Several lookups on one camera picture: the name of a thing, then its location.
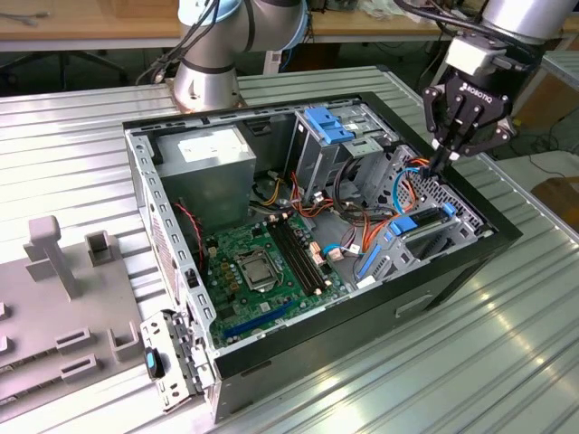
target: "expansion slot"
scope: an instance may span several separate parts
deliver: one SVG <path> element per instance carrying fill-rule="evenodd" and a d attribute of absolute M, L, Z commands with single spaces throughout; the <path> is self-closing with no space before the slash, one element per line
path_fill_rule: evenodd
<path fill-rule="evenodd" d="M 271 312 L 268 312 L 267 314 L 263 314 L 262 316 L 258 316 L 257 318 L 253 318 L 250 321 L 247 321 L 245 323 L 236 325 L 232 328 L 228 328 L 227 330 L 225 330 L 223 332 L 223 336 L 224 337 L 234 337 L 236 335 L 240 335 L 241 333 L 245 333 L 245 332 L 249 332 L 250 330 L 253 330 L 259 326 L 262 326 L 266 323 L 269 323 L 270 321 L 274 321 L 278 318 L 281 318 L 282 316 L 284 316 L 287 312 L 287 310 L 293 306 L 293 302 L 289 302 L 285 305 L 283 305 L 282 307 L 278 307 L 275 310 L 272 310 Z"/>

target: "aluminum table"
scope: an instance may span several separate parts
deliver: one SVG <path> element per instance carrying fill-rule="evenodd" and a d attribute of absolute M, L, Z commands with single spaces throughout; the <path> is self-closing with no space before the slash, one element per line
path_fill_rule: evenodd
<path fill-rule="evenodd" d="M 249 104 L 370 90 L 426 136 L 419 99 L 373 67 L 246 77 L 240 85 Z M 1 260 L 23 256 L 28 218 L 53 213 L 64 244 L 97 229 L 119 237 L 142 316 L 169 307 L 120 122 L 173 113 L 164 85 L 0 100 Z M 143 365 L 0 430 L 575 433 L 577 236 L 486 157 L 456 166 L 524 236 L 440 308 L 218 427 L 202 399 L 164 415 Z"/>
<path fill-rule="evenodd" d="M 541 66 L 559 80 L 579 90 L 579 52 L 547 52 Z"/>

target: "wooden table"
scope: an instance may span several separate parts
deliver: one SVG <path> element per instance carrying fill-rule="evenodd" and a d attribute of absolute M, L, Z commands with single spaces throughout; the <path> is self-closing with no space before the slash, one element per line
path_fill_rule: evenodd
<path fill-rule="evenodd" d="M 0 12 L 51 16 L 30 27 L 0 18 L 0 52 L 171 47 L 179 41 L 175 18 L 117 18 L 109 0 L 2 0 Z"/>
<path fill-rule="evenodd" d="M 0 18 L 0 52 L 170 47 L 179 40 L 175 18 L 117 18 L 109 0 L 3 0 L 0 12 L 50 12 L 30 27 Z M 436 39 L 433 24 L 405 16 L 376 20 L 361 11 L 314 13 L 309 42 L 390 42 Z"/>

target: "cpu socket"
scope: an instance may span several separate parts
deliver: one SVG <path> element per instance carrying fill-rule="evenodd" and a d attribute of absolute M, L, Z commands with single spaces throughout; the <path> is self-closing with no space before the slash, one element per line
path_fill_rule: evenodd
<path fill-rule="evenodd" d="M 242 270 L 248 287 L 253 291 L 267 292 L 280 282 L 278 272 L 264 249 L 255 249 L 242 253 L 235 258 Z"/>

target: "chair leg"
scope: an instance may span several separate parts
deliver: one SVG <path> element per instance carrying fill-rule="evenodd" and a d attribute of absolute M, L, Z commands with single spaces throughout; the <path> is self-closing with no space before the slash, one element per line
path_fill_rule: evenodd
<path fill-rule="evenodd" d="M 58 53 L 59 76 L 62 90 L 66 90 L 66 67 L 69 65 L 69 61 L 69 54 L 67 52 Z"/>
<path fill-rule="evenodd" d="M 119 73 L 119 80 L 121 84 L 128 83 L 127 71 L 122 66 L 117 65 L 114 61 L 103 59 L 96 54 L 92 54 L 91 52 L 71 52 L 71 56 L 76 56 L 85 61 L 91 61 L 93 63 L 97 63 L 98 65 L 104 66 L 105 68 L 117 71 Z"/>
<path fill-rule="evenodd" d="M 25 65 L 27 63 L 31 63 L 33 61 L 38 61 L 40 59 L 44 59 L 46 57 L 54 55 L 54 52 L 33 52 L 31 54 L 26 54 L 23 57 L 19 57 L 15 61 L 11 61 L 6 65 L 0 66 L 0 74 L 9 72 L 11 69 L 16 68 L 18 66 Z"/>

